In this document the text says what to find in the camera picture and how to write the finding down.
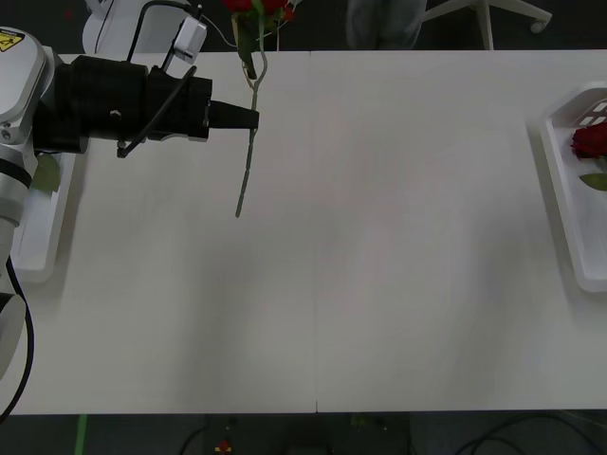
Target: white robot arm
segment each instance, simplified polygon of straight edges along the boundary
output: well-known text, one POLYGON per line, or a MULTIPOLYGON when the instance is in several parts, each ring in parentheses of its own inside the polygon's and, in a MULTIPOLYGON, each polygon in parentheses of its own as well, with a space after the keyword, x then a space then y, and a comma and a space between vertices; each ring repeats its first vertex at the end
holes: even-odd
POLYGON ((212 128, 256 129, 259 114, 211 100, 212 81, 195 78, 195 66, 182 79, 166 74, 173 55, 193 63, 205 36, 206 27, 197 17, 188 17, 163 68, 148 70, 130 61, 87 56, 64 64, 27 33, 0 27, 0 264, 7 264, 18 294, 0 294, 0 379, 14 355, 24 320, 28 328, 26 373, 0 415, 0 424, 23 392, 33 361, 31 317, 9 253, 36 169, 36 154, 83 154, 88 139, 98 137, 116 140, 117 155, 125 158, 146 138, 204 141, 212 128))

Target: white table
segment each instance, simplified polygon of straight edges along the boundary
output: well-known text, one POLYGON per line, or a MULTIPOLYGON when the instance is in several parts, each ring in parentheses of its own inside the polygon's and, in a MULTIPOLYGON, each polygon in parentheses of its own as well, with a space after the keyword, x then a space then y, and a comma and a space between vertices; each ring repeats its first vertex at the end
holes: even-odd
POLYGON ((607 296, 575 283, 525 122, 607 53, 312 68, 319 410, 606 408, 607 296))
MULTIPOLYGON (((249 103, 235 55, 199 67, 249 103)), ((27 288, 18 411, 605 408, 607 296, 576 286, 525 123, 606 75, 594 51, 272 55, 239 221, 245 133, 95 141, 27 288)))
MULTIPOLYGON (((26 287, 36 358, 18 412, 316 409, 309 55, 270 57, 240 220, 247 131, 148 141, 127 159, 93 141, 78 161, 53 277, 26 287)), ((197 65, 214 99, 250 106, 236 54, 197 65)))

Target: white tray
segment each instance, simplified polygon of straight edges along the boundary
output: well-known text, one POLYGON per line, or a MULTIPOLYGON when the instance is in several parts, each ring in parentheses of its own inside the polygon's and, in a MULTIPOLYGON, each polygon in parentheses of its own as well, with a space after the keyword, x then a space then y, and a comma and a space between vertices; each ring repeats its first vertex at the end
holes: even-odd
POLYGON ((29 192, 10 251, 15 272, 23 282, 44 282, 53 271, 75 159, 72 154, 59 155, 61 185, 57 192, 29 192))
POLYGON ((607 167, 577 159, 571 143, 577 129, 605 120, 607 82, 592 82, 567 95, 540 125, 576 279, 589 292, 607 291, 607 193, 587 187, 579 177, 607 172, 607 167))

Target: yellow warning sticker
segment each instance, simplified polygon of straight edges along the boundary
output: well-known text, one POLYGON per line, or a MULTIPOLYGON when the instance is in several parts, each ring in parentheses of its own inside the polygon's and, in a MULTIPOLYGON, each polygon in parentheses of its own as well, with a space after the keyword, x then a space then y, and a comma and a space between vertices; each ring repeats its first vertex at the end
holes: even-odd
POLYGON ((26 35, 23 33, 0 28, 0 52, 12 49, 25 39, 26 35))

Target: rose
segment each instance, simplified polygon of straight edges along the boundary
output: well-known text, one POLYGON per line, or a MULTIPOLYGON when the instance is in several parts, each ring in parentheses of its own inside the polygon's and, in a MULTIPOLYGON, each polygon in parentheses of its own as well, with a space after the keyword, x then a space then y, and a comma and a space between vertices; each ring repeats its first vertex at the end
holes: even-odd
POLYGON ((571 148, 578 158, 607 156, 607 123, 577 130, 571 148))

